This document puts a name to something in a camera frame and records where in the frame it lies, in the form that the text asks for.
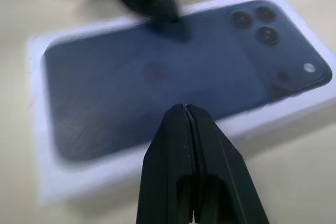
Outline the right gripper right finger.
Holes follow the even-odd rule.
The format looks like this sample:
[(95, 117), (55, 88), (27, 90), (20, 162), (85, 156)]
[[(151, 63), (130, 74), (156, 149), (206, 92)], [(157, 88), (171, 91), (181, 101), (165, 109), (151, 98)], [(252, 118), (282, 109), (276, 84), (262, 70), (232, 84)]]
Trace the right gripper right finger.
[(196, 165), (195, 222), (268, 223), (240, 152), (206, 110), (188, 104), (185, 112)]

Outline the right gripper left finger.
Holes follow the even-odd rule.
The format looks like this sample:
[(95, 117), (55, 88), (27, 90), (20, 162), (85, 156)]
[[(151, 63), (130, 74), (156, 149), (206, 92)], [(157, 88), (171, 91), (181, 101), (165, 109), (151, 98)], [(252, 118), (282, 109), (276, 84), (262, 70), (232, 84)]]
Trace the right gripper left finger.
[(166, 111), (144, 156), (137, 223), (178, 223), (179, 181), (194, 174), (191, 127), (185, 107)]

